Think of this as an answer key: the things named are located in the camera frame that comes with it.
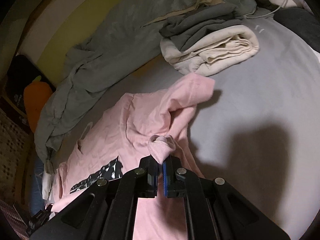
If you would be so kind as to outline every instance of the mattress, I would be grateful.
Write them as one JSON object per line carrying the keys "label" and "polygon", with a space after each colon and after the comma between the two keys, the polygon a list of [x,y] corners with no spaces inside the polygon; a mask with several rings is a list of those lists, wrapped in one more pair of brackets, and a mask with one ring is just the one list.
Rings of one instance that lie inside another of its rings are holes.
{"label": "mattress", "polygon": [[[260,52],[210,77],[215,91],[189,125],[189,147],[206,178],[224,178],[298,240],[320,209],[320,64],[273,19],[244,25]],[[124,93],[165,89],[181,76],[158,56],[113,85],[65,136],[55,165]]]}

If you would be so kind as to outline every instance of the white cable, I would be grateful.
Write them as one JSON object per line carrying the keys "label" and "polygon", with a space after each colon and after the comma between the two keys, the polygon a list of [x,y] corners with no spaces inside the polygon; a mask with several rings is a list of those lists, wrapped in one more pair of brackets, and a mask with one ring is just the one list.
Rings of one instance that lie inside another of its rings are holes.
{"label": "white cable", "polygon": [[251,17],[251,18],[249,18],[249,17],[247,17],[246,15],[244,15],[244,17],[245,17],[246,19],[258,19],[258,18],[261,18],[261,17],[268,16],[268,15],[270,15],[270,14],[275,13],[276,11],[278,11],[281,7],[283,7],[283,6],[287,3],[287,1],[288,1],[288,0],[284,0],[283,3],[282,3],[281,5],[279,5],[279,7],[278,7],[277,9],[275,9],[274,11],[269,12],[269,13],[267,13],[267,14],[265,14],[265,15],[261,15],[261,16],[257,16],[257,17]]}

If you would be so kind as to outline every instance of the pink sweatshirt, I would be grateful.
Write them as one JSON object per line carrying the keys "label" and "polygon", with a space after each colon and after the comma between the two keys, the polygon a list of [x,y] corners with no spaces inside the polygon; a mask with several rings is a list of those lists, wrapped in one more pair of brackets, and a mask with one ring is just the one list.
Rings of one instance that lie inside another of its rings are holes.
{"label": "pink sweatshirt", "polygon": [[[162,163],[173,154],[183,167],[203,177],[188,147],[187,127],[196,105],[211,98],[213,87],[214,80],[191,73],[165,90],[124,94],[60,164],[52,211],[59,212],[85,190],[70,194],[74,185],[116,158],[126,173],[138,167],[142,157],[151,154]],[[183,200],[164,197],[161,179],[156,198],[138,200],[133,239],[187,239]]]}

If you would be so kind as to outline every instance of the black graphic print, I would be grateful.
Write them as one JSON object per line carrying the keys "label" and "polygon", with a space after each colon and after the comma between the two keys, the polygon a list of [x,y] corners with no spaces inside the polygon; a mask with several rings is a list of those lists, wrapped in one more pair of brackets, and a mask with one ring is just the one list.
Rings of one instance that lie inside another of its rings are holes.
{"label": "black graphic print", "polygon": [[119,161],[119,156],[109,162],[109,164],[103,166],[99,171],[94,174],[91,174],[87,179],[82,180],[81,182],[75,184],[70,189],[70,194],[78,190],[90,187],[98,179],[104,178],[106,180],[119,179],[122,177],[122,163]]}

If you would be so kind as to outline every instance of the black metal frame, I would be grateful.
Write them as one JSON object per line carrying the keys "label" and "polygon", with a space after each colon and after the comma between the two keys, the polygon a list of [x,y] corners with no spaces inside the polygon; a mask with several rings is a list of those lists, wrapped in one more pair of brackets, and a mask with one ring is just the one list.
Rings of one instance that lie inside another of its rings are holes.
{"label": "black metal frame", "polygon": [[157,195],[162,170],[165,196],[184,198],[189,240],[290,240],[224,179],[199,178],[171,155],[162,167],[150,155],[121,179],[98,179],[30,240],[132,239],[138,198]]}

